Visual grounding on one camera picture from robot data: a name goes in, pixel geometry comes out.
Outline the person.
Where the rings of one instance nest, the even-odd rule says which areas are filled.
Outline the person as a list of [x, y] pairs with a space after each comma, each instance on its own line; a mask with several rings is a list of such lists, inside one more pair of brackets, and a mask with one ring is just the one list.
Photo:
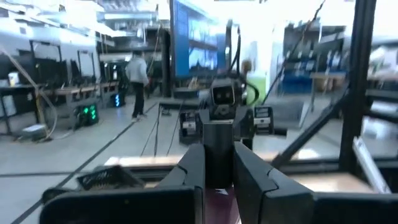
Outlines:
[[149, 84], [147, 76], [147, 63], [142, 51], [134, 50], [126, 68], [126, 76], [132, 84], [136, 94], [132, 120], [137, 121], [144, 114], [144, 89]]

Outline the large blue display screen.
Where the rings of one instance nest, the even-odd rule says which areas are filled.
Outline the large blue display screen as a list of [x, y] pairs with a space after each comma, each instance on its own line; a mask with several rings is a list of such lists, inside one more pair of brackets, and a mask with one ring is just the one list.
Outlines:
[[188, 79], [225, 71], [226, 24], [188, 0], [170, 0], [169, 6], [174, 77]]

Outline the black plastic lattice basket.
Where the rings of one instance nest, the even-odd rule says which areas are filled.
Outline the black plastic lattice basket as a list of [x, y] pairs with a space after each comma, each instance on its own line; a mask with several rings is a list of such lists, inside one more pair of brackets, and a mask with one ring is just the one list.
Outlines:
[[143, 188], [145, 186], [143, 180], [119, 165], [96, 169], [93, 172], [77, 177], [76, 181], [85, 191]]

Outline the shelving rack blue bins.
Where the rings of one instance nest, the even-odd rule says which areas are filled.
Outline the shelving rack blue bins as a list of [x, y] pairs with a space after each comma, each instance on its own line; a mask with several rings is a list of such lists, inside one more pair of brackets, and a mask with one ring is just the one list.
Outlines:
[[284, 30], [283, 56], [287, 59], [279, 90], [310, 93], [315, 72], [345, 73], [341, 65], [344, 26], [314, 23], [302, 37], [304, 25], [289, 24]]

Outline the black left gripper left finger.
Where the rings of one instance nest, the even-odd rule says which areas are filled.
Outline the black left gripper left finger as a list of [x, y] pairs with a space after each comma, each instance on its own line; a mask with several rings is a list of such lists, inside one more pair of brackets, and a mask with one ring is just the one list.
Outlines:
[[204, 224], [205, 148], [192, 144], [157, 188], [170, 218], [179, 224]]

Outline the black aluminium table frame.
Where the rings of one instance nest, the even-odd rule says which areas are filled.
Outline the black aluminium table frame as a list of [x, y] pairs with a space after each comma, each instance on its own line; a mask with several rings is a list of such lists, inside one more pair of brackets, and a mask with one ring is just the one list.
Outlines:
[[342, 97], [300, 135], [283, 153], [278, 154], [270, 164], [279, 170], [303, 146], [341, 106], [345, 106], [345, 121], [342, 133], [342, 145], [339, 166], [353, 171], [356, 155], [353, 151], [353, 139], [358, 137], [360, 121], [364, 114], [369, 56], [373, 35], [374, 13], [377, 0], [356, 0], [353, 21], [352, 44], [350, 49], [349, 81]]

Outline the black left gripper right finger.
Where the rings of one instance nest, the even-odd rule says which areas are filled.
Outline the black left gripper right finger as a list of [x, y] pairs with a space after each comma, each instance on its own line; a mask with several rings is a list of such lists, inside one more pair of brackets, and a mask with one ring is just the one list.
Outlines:
[[240, 142], [234, 144], [233, 184], [243, 224], [311, 224], [312, 191]]

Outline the white box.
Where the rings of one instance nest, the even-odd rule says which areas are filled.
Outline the white box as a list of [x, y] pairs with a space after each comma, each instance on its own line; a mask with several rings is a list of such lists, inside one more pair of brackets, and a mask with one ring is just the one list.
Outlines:
[[46, 125], [44, 124], [34, 124], [21, 131], [21, 136], [24, 138], [42, 139], [46, 137], [46, 135]]

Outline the black computer blue lights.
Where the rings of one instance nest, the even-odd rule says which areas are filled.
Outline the black computer blue lights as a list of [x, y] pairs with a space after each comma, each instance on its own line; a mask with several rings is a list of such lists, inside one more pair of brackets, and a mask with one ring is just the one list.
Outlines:
[[122, 107], [126, 104], [124, 93], [115, 93], [110, 96], [111, 106], [115, 108]]

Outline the white light bar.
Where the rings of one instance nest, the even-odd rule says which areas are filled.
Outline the white light bar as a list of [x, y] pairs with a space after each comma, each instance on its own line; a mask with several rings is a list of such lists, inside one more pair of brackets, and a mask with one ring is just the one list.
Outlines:
[[391, 190], [377, 167], [372, 155], [370, 154], [365, 142], [361, 137], [354, 137], [353, 151], [356, 158], [369, 181], [370, 186], [380, 194], [391, 194]]

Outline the black computer green lights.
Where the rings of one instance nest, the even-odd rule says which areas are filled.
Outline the black computer green lights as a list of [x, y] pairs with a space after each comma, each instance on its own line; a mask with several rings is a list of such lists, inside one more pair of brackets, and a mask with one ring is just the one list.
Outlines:
[[74, 109], [75, 128], [82, 126], [92, 126], [99, 121], [96, 104], [77, 106]]

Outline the wooden workbench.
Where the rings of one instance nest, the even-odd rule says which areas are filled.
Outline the wooden workbench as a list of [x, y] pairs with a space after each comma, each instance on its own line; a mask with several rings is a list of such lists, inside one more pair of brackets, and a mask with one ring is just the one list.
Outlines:
[[44, 90], [44, 93], [50, 96], [64, 96], [67, 105], [71, 108], [94, 103], [101, 108], [105, 108], [110, 101], [111, 95], [119, 92], [118, 85], [118, 81], [113, 81], [84, 87], [69, 86], [54, 90]]

